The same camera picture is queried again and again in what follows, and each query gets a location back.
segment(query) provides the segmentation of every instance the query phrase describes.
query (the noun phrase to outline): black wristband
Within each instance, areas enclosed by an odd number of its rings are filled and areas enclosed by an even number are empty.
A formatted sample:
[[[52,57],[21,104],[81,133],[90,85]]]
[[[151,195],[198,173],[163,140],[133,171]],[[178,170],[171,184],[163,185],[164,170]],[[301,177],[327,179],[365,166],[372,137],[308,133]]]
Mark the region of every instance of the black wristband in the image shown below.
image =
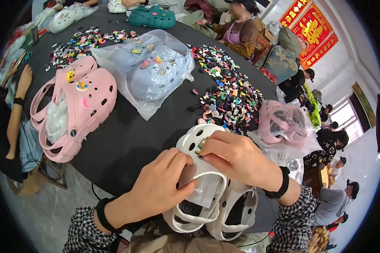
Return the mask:
[[[24,101],[24,99],[22,99],[22,98],[15,98],[15,99],[13,100],[13,102],[14,102],[14,104],[19,104],[19,105],[21,105],[22,107],[24,107],[24,104],[25,104],[25,101]]]
[[[101,225],[108,231],[114,234],[121,234],[122,233],[122,227],[115,229],[107,220],[106,215],[104,214],[104,207],[111,201],[115,200],[116,197],[114,198],[103,198],[98,202],[96,207],[94,208],[97,211],[97,217],[98,220],[100,221]]]
[[[287,167],[283,167],[283,166],[279,166],[279,167],[282,170],[282,174],[283,174],[283,183],[282,183],[282,186],[280,187],[279,191],[274,192],[274,191],[263,190],[266,194],[266,197],[271,198],[271,199],[275,199],[275,200],[278,200],[279,198],[281,198],[289,188],[290,170]]]

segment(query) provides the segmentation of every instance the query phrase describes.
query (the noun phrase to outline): checkered sleeve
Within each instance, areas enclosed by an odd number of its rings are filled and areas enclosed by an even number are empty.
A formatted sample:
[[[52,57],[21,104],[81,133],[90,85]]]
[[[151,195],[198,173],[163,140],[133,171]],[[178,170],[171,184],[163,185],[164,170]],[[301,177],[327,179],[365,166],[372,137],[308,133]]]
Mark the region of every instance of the checkered sleeve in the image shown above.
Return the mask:
[[[308,252],[311,225],[314,223],[315,197],[311,188],[301,186],[299,199],[291,206],[280,205],[274,223],[274,238],[266,248],[267,253],[285,252],[287,249]]]
[[[63,253],[66,252],[95,252],[109,253],[110,245],[117,236],[113,233],[103,233],[94,224],[94,207],[83,206],[76,208],[71,217],[68,230],[68,241]]]

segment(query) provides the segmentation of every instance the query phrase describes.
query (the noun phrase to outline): plastic bag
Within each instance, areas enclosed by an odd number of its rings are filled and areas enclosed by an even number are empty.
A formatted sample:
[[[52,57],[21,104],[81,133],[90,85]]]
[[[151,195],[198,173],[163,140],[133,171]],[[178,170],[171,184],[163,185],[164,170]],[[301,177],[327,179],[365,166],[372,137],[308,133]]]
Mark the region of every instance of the plastic bag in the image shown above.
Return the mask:
[[[266,27],[274,37],[274,40],[271,44],[277,45],[279,42],[279,32],[283,28],[282,23],[279,21],[270,21]]]
[[[286,94],[284,93],[284,91],[282,91],[281,88],[279,88],[279,86],[276,86],[276,95],[277,95],[277,101],[279,101],[282,104],[286,104],[286,101],[284,100],[284,97],[286,96]],[[287,104],[291,104],[291,105],[294,105],[296,107],[301,106],[300,100],[298,98],[294,99],[293,101],[291,101]]]
[[[300,159],[322,150],[315,129],[302,108],[266,100],[259,110],[259,127],[247,135],[264,151]]]
[[[68,102],[62,92],[58,105],[51,101],[46,113],[46,138],[54,144],[68,130]]]
[[[58,33],[84,17],[89,16],[98,10],[98,6],[91,8],[90,6],[81,3],[72,4],[69,7],[64,7],[60,12],[53,15],[48,25],[48,31]]]
[[[145,120],[184,79],[194,80],[191,72],[195,64],[187,46],[163,30],[90,50],[97,63],[114,76],[118,91]]]

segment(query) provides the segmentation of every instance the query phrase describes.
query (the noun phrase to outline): window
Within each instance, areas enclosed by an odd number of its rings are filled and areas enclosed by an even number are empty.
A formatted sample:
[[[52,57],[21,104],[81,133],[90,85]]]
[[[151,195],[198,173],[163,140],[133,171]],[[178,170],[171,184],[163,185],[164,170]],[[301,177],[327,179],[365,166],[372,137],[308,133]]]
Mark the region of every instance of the window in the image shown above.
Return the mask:
[[[337,108],[333,109],[329,115],[333,122],[336,121],[339,124],[339,127],[336,129],[336,131],[339,131],[343,128],[345,129],[346,133],[349,136],[348,144],[352,143],[363,135],[363,129],[359,118],[352,105],[352,102],[349,99],[347,99]]]

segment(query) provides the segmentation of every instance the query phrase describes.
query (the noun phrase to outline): hand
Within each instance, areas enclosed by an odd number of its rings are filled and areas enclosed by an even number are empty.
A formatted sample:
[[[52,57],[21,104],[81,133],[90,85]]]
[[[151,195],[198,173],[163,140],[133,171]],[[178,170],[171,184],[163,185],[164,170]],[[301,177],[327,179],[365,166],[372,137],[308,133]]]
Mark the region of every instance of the hand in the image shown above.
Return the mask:
[[[246,136],[215,131],[205,142],[200,155],[230,179],[267,191],[278,191],[282,185],[279,166],[268,160]]]
[[[10,63],[10,67],[8,68],[7,73],[5,74],[7,77],[10,77],[10,76],[14,75],[15,72],[17,72],[17,68],[15,68],[14,65],[15,65],[15,61],[12,61]]]
[[[16,98],[25,98],[28,88],[32,82],[32,70],[31,67],[27,64],[24,67],[23,72],[21,73],[20,80],[18,81]]]
[[[129,222],[158,215],[178,205],[193,194],[198,180],[192,180],[179,190],[176,184],[186,164],[193,164],[189,155],[176,148],[164,150],[153,162],[142,168],[128,193]]]
[[[131,6],[133,4],[137,3],[144,3],[145,1],[139,1],[139,0],[122,0],[122,5],[125,7]]]
[[[207,24],[208,22],[205,19],[200,19],[200,20],[197,20],[195,23],[197,25],[205,26],[205,24]]]

